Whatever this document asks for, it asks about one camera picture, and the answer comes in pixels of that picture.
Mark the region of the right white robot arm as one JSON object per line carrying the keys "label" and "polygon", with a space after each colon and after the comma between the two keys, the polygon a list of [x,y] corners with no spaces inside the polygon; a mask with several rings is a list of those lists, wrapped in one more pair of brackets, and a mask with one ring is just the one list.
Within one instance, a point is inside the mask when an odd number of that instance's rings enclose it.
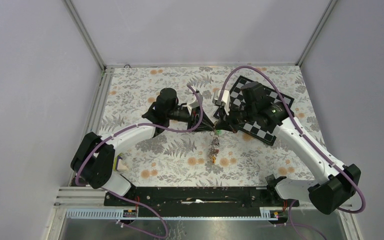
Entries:
{"label": "right white robot arm", "polygon": [[345,165],[324,149],[293,116],[283,97],[271,102],[265,86],[250,82],[240,88],[242,97],[230,102],[228,90],[218,90],[212,102],[219,107],[217,130],[237,132],[242,124],[256,123],[263,132],[274,135],[286,144],[307,166],[314,180],[292,180],[280,177],[267,191],[267,201],[273,206],[285,200],[312,203],[317,210],[329,215],[357,193],[361,170]]}

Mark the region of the black white chessboard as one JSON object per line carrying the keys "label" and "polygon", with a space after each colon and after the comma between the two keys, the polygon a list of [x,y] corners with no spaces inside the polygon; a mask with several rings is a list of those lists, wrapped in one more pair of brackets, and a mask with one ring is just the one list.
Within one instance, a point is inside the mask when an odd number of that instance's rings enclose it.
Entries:
{"label": "black white chessboard", "polygon": [[278,93],[260,82],[239,76],[229,94],[229,110],[245,110],[245,124],[238,131],[273,146],[275,126],[288,117]]}

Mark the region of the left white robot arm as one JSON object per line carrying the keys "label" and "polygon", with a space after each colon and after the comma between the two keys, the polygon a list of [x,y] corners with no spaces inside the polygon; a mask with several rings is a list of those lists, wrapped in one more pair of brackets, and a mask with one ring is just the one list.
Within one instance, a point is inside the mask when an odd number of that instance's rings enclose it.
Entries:
{"label": "left white robot arm", "polygon": [[75,184],[115,193],[122,205],[132,204],[135,192],[131,189],[131,182],[113,168],[118,154],[164,131],[190,133],[215,130],[214,123],[203,110],[203,97],[192,86],[189,89],[193,96],[186,103],[179,103],[177,92],[166,87],[138,122],[108,135],[87,133],[70,164],[76,173]]}

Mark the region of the yellow white wedge block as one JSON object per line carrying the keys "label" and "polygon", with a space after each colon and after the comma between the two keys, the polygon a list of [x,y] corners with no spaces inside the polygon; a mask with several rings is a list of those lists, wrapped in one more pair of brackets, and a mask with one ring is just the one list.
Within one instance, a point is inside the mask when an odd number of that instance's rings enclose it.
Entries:
{"label": "yellow white wedge block", "polygon": [[127,164],[125,163],[125,161],[123,159],[123,155],[122,154],[118,154],[114,158],[112,169],[114,171],[116,171],[116,172],[126,171],[126,170],[129,169]]}

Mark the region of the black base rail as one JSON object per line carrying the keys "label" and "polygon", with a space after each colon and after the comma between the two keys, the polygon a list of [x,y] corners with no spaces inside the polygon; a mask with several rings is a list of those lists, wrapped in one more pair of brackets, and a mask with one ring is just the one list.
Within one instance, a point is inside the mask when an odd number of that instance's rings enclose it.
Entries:
{"label": "black base rail", "polygon": [[120,199],[111,193],[104,197],[106,207],[132,207],[139,217],[154,214],[142,205],[154,209],[163,218],[261,217],[262,210],[284,213],[298,201],[280,198],[271,187],[139,187],[133,186]]}

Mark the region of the floral tablecloth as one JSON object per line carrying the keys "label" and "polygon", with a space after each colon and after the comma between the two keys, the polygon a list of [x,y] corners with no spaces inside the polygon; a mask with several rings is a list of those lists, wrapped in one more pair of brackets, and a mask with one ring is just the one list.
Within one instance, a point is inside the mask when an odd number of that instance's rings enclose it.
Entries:
{"label": "floral tablecloth", "polygon": [[[173,88],[181,103],[192,95],[189,86],[203,96],[205,113],[212,117],[214,93],[232,87],[244,76],[268,86],[273,82],[294,99],[292,111],[303,127],[321,144],[325,142],[298,66],[259,66],[231,74],[227,66],[116,68],[110,75],[98,134],[112,134],[137,122],[163,88]],[[286,176],[312,180],[306,165],[281,140],[272,146],[243,133],[222,131],[216,161],[209,158],[213,135],[209,132],[165,131],[121,154],[121,174],[134,185],[145,186],[263,186],[266,177]]]}

